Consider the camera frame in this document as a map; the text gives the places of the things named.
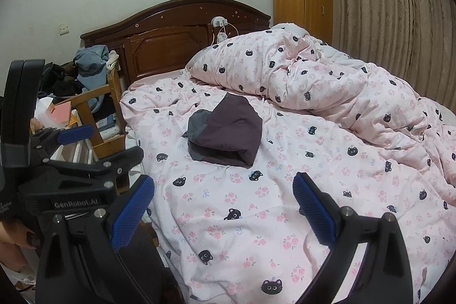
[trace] wall outlet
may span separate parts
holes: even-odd
[[[58,30],[60,35],[64,35],[70,32],[70,27],[68,23],[61,23],[58,27]]]

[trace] pink bedsheet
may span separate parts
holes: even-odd
[[[361,215],[395,213],[414,302],[444,270],[456,249],[456,127],[406,82],[374,64],[335,64],[336,53],[315,38],[272,30],[229,39],[195,62],[192,76],[246,94],[263,119],[250,170],[188,156],[182,138],[188,118],[212,110],[225,94],[220,87],[182,77],[137,84],[124,95],[122,111],[156,183],[151,221],[189,296],[242,304],[299,298],[327,249],[298,213],[291,193],[296,171]],[[251,181],[255,170],[263,176]],[[183,187],[173,185],[183,177]],[[230,208],[242,219],[224,220]],[[208,265],[198,258],[206,249],[213,257]],[[261,290],[264,281],[278,279],[280,293]]]

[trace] wooden chair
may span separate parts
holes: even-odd
[[[122,97],[122,88],[120,87],[119,81],[118,62],[112,70],[108,70],[107,80],[108,84],[102,85],[101,87],[95,88],[91,91],[81,93],[59,103],[62,104],[65,102],[71,102],[71,106],[77,110],[82,124],[91,125],[94,128],[94,134],[90,138],[90,142],[92,143],[93,150],[98,158],[104,158],[125,149],[125,120],[122,116],[119,103],[120,98]],[[105,95],[106,93],[111,94],[117,115],[116,124],[119,125],[121,134],[117,134],[112,138],[103,140],[100,131],[97,128],[95,119],[90,111],[88,100],[100,95]]]

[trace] blue gripper pad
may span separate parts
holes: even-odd
[[[114,252],[118,252],[121,247],[127,246],[133,237],[147,206],[154,197],[154,181],[149,176],[140,176],[127,193],[129,192],[132,194],[120,196],[129,198],[112,223],[111,246]]]
[[[57,137],[57,143],[67,145],[88,139],[93,136],[93,127],[91,125],[83,125],[82,127],[74,127],[62,131]]]
[[[320,244],[333,246],[337,241],[339,219],[335,201],[321,192],[306,173],[298,172],[293,179],[293,195]]]

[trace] human hand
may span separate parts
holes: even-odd
[[[0,262],[19,272],[28,265],[19,246],[34,249],[40,245],[37,235],[18,219],[0,221]]]

